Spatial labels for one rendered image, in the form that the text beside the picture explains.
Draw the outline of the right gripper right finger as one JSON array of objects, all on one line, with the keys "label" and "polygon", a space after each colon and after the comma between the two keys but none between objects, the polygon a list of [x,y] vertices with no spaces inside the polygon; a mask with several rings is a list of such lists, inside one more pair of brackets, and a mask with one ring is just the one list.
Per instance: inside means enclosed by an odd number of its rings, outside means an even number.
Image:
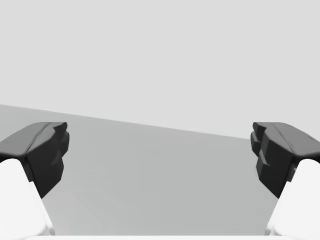
[{"label": "right gripper right finger", "polygon": [[254,122],[259,181],[278,199],[266,236],[320,236],[320,141],[282,122]]}]

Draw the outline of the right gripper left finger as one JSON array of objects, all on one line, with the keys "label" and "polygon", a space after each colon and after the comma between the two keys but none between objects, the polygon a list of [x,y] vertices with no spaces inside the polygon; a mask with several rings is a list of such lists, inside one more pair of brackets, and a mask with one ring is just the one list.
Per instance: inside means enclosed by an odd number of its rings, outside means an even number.
[{"label": "right gripper left finger", "polygon": [[66,122],[37,122],[0,140],[0,236],[54,236],[42,199],[60,182]]}]

